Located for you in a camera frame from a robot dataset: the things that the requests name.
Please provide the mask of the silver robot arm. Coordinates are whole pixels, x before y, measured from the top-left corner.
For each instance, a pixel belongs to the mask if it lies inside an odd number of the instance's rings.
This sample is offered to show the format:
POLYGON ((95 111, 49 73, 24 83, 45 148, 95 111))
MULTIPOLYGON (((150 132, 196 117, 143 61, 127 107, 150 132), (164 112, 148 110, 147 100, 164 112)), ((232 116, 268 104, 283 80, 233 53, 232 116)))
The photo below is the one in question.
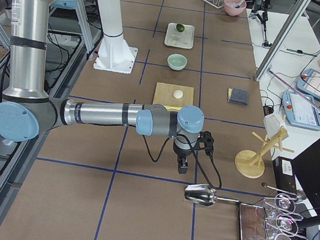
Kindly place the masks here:
POLYGON ((62 125, 133 126, 142 136, 174 141, 178 171, 199 146, 204 114, 196 106, 177 112, 160 104, 90 103, 50 98, 44 89, 49 7, 56 1, 12 0, 10 83, 0 102, 0 135, 14 142, 35 138, 62 125))

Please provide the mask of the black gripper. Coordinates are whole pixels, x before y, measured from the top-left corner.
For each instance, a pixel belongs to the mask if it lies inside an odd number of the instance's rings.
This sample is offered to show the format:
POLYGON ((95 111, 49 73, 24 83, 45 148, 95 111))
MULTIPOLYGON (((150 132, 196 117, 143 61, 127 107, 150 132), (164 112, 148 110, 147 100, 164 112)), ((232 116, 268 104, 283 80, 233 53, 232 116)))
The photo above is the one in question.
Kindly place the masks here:
POLYGON ((187 157, 191 155, 192 148, 196 145, 196 139, 187 139, 186 136, 178 136, 174 139, 173 150, 178 156, 178 173, 186 174, 188 169, 187 157))

